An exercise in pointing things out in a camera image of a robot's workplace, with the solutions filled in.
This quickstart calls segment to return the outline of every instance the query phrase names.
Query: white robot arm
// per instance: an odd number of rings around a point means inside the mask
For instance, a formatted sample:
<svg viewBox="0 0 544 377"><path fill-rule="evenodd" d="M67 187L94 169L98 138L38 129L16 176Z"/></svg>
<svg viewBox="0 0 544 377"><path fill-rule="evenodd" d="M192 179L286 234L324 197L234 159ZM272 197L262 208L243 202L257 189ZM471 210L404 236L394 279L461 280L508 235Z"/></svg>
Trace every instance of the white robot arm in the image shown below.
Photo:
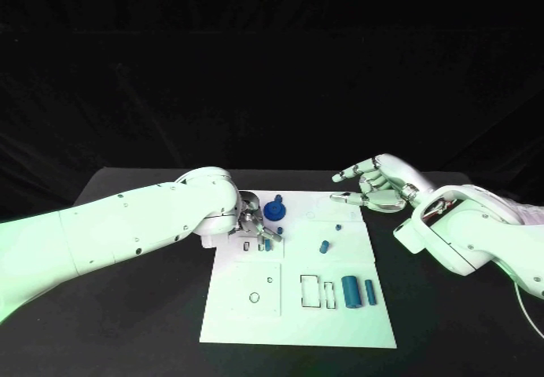
<svg viewBox="0 0 544 377"><path fill-rule="evenodd" d="M409 250L419 253L426 248L464 276L494 261L523 289L544 298L544 225L536 225L544 220L543 208L520 205L472 185L436 188L412 165L387 154L332 180L358 174L363 194L337 192L332 200L381 212L396 212L410 203L412 217L394 230Z"/></svg>
<svg viewBox="0 0 544 377"><path fill-rule="evenodd" d="M149 253L191 232L246 230L282 240L262 224L256 195L230 173L205 167L175 182L122 192L90 204L0 224L0 322L60 283Z"/></svg>

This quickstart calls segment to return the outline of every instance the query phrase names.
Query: black table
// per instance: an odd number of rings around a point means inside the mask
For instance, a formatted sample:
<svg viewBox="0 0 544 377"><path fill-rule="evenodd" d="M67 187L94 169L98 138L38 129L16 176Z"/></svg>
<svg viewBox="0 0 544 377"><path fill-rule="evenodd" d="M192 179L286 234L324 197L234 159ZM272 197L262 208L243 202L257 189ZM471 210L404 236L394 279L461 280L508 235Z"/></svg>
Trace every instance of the black table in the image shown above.
<svg viewBox="0 0 544 377"><path fill-rule="evenodd" d="M75 205L185 172L106 168ZM357 191L357 180L335 184L329 171L231 173L240 189ZM429 177L439 185L468 183L456 173ZM413 255L393 236L410 209L364 208L363 215L397 350L199 343L214 250L191 235L65 282L21 308L0 326L0 375L540 375L544 342L500 268L490 263L464 277L426 251ZM544 302L523 296L544 327Z"/></svg>

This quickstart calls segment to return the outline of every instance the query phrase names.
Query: small blue piece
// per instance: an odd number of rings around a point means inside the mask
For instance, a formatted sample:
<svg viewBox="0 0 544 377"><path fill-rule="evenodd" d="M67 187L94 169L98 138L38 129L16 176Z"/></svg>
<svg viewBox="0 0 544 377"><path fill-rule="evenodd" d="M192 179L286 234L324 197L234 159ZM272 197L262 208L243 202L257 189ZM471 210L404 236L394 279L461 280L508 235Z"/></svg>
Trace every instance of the small blue piece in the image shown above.
<svg viewBox="0 0 544 377"><path fill-rule="evenodd" d="M276 199L273 202L269 202L264 206L264 217L270 221L279 221L286 216L286 206L282 203L283 198L282 195L276 195Z"/></svg>
<svg viewBox="0 0 544 377"><path fill-rule="evenodd" d="M326 249L329 248L329 241L324 241L321 244L319 252L321 254L326 253Z"/></svg>
<svg viewBox="0 0 544 377"><path fill-rule="evenodd" d="M374 295L374 287L373 287L371 280L365 280L365 287L367 287L368 303L371 305L377 305L377 296Z"/></svg>
<svg viewBox="0 0 544 377"><path fill-rule="evenodd" d="M354 276L342 277L344 299L347 300L347 308L357 309L363 307L360 285Z"/></svg>

